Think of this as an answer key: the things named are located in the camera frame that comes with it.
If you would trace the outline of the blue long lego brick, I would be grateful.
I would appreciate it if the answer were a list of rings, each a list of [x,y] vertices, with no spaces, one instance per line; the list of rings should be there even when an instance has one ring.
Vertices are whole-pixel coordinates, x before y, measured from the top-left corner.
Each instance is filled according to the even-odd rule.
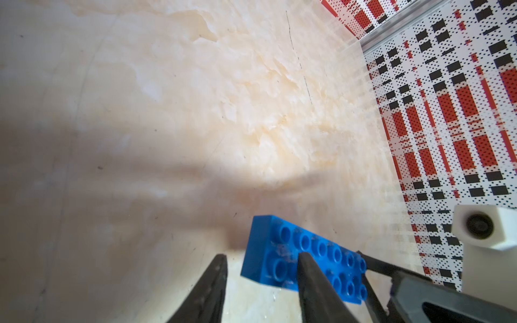
[[[312,256],[343,301],[361,304],[367,300],[362,283],[367,264],[358,253],[274,215],[253,218],[240,274],[297,292],[298,257],[303,252]]]

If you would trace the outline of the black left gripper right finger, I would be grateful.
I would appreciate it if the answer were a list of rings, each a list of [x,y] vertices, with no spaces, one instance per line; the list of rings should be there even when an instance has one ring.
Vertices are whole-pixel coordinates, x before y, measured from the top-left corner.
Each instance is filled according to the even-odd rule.
[[[303,322],[358,322],[307,252],[298,256],[298,294]]]

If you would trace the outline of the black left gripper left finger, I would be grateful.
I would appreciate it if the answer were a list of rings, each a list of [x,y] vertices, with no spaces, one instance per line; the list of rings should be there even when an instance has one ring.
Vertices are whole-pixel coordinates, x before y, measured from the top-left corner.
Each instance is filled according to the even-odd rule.
[[[217,254],[168,322],[221,322],[227,279],[227,256]]]

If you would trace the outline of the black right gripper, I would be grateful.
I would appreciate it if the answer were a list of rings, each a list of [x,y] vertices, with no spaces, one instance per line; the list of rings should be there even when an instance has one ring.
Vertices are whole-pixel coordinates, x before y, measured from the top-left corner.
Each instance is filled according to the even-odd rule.
[[[392,277],[390,310],[400,322],[516,322],[516,312],[432,283],[431,278],[360,251],[367,270]],[[373,323],[389,323],[388,314],[365,274],[365,301]]]

